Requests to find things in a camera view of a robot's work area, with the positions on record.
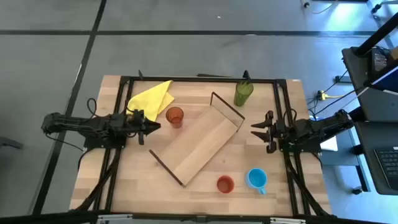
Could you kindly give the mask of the black slanted pole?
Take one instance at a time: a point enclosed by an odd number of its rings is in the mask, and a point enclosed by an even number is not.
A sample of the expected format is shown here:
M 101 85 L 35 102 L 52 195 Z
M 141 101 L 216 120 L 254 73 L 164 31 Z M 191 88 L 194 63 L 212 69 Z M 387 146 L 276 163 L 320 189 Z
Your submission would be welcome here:
M 398 12 L 395 13 L 384 25 L 382 25 L 373 35 L 371 35 L 363 44 L 361 44 L 354 54 L 363 56 L 367 54 L 378 42 L 390 34 L 398 27 Z

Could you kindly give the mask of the black aluminium rig frame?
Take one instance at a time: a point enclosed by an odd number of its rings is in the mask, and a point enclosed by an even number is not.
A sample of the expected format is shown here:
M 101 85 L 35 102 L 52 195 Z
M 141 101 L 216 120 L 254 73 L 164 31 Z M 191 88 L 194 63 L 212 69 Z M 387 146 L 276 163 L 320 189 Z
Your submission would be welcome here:
M 273 154 L 267 154 L 266 144 L 250 133 L 255 131 L 250 125 L 263 121 L 267 111 L 272 110 L 274 118 L 277 116 L 273 85 L 254 83 L 254 92 L 244 106 L 235 107 L 233 96 L 238 81 L 227 78 L 219 78 L 222 82 L 218 82 L 217 78 L 175 78 L 169 90 L 175 97 L 171 106 L 183 109 L 186 116 L 183 127 L 172 128 L 166 121 L 164 111 L 157 119 L 162 127 L 144 138 L 145 145 L 138 145 L 136 137 L 127 140 L 116 174 L 111 211 L 150 215 L 291 216 L 292 205 L 296 205 L 297 213 L 305 214 L 306 205 L 303 205 L 296 184 L 296 201 L 291 202 L 293 194 L 290 196 L 283 152 L 277 150 Z M 246 119 L 238 133 L 209 160 L 186 187 L 182 187 L 161 167 L 149 149 L 156 153 L 163 152 L 210 104 L 213 91 L 234 106 Z M 98 182 L 104 154 L 105 149 L 93 149 L 82 157 L 70 209 L 81 205 Z M 301 153 L 300 161 L 307 189 L 322 209 L 330 213 L 320 162 L 310 153 Z M 266 195 L 255 193 L 254 189 L 244 183 L 245 173 L 254 167 L 264 169 L 269 178 Z M 234 190 L 229 194 L 219 192 L 216 187 L 216 181 L 222 175 L 228 175 L 234 180 Z M 306 206 L 306 210 L 315 215 L 309 203 L 308 209 Z

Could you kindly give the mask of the orange faceted plastic tumbler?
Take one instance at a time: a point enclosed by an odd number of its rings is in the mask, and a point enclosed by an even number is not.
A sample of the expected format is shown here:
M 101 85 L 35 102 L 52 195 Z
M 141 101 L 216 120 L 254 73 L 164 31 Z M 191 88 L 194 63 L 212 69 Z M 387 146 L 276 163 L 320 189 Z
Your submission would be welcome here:
M 173 128 L 181 128 L 183 124 L 184 112 L 179 107 L 171 107 L 166 112 L 167 121 Z

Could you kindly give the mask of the green faceted plastic tumbler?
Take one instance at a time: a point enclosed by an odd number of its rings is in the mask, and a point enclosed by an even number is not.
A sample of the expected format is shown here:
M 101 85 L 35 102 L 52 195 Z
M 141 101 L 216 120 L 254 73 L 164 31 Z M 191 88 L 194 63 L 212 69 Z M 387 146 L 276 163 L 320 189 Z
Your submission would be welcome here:
M 254 86 L 252 83 L 248 81 L 237 83 L 234 93 L 234 104 L 236 106 L 243 106 L 253 91 Z

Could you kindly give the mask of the black laptop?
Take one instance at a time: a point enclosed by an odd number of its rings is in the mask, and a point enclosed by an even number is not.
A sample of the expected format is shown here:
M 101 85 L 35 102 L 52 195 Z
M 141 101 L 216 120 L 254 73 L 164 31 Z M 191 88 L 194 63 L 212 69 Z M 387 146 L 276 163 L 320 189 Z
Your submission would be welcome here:
M 398 147 L 379 147 L 374 153 L 388 186 L 398 190 Z

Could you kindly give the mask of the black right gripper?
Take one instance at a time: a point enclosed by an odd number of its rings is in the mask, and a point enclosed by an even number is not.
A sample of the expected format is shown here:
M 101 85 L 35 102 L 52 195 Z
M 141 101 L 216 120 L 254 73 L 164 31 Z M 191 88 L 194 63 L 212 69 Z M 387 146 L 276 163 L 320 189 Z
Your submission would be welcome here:
M 268 130 L 266 133 L 251 131 L 251 134 L 257 136 L 262 141 L 266 141 L 268 143 L 266 147 L 267 153 L 273 153 L 277 150 L 277 144 L 274 141 L 275 138 L 282 138 L 285 133 L 285 121 L 277 120 L 275 123 L 272 121 L 274 118 L 273 111 L 268 111 L 266 113 L 266 120 L 261 123 L 252 124 L 253 128 L 265 128 Z

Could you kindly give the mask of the plain orange cup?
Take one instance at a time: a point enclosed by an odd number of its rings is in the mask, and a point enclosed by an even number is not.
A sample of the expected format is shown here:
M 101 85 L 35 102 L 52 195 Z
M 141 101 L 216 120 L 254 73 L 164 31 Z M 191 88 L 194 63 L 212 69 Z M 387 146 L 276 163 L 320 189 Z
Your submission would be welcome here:
M 227 175 L 221 176 L 216 183 L 218 190 L 223 194 L 229 194 L 234 190 L 234 180 Z

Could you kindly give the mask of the grey desk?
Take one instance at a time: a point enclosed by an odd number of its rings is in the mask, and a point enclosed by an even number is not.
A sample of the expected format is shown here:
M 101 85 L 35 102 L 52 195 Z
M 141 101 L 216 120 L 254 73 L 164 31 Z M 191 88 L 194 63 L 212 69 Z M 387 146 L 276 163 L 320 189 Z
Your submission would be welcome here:
M 355 118 L 359 146 L 366 159 L 376 192 L 381 195 L 398 195 L 390 188 L 376 157 L 375 149 L 398 147 L 398 95 L 366 88 L 368 60 L 354 54 L 356 50 L 342 50 L 343 62 L 356 90 L 359 106 L 350 115 Z

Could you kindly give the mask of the wooden shelf with black frame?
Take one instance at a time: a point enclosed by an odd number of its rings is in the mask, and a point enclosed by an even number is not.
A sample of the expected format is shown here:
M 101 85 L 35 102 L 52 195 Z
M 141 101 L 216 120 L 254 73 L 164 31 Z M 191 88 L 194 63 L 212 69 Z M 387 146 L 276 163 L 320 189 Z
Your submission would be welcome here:
M 150 150 L 156 161 L 182 187 L 239 131 L 245 117 L 215 92 L 210 105 L 163 151 Z

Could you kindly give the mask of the yellow cloth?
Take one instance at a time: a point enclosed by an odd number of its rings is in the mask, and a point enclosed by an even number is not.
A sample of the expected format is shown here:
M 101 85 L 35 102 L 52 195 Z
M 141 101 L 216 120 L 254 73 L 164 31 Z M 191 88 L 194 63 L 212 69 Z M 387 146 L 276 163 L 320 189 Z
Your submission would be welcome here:
M 127 104 L 126 114 L 133 114 L 134 110 L 143 110 L 148 120 L 155 121 L 158 115 L 175 99 L 169 93 L 171 83 L 172 80 L 163 82 L 133 96 Z

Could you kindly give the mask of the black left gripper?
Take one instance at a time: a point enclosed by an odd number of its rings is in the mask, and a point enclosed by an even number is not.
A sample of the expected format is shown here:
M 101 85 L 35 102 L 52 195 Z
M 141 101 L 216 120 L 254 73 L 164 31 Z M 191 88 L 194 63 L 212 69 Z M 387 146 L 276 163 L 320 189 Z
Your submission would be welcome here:
M 139 145 L 144 145 L 144 136 L 160 129 L 161 124 L 146 119 L 143 110 L 134 110 L 127 117 L 127 138 L 138 137 Z

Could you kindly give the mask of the blue mug with handle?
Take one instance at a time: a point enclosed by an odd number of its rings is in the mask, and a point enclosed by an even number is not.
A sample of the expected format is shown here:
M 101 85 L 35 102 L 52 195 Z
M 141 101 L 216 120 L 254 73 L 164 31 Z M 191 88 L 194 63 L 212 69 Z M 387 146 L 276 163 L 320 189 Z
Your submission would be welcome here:
M 257 190 L 261 195 L 267 193 L 267 174 L 260 168 L 249 170 L 245 175 L 245 183 L 249 188 Z

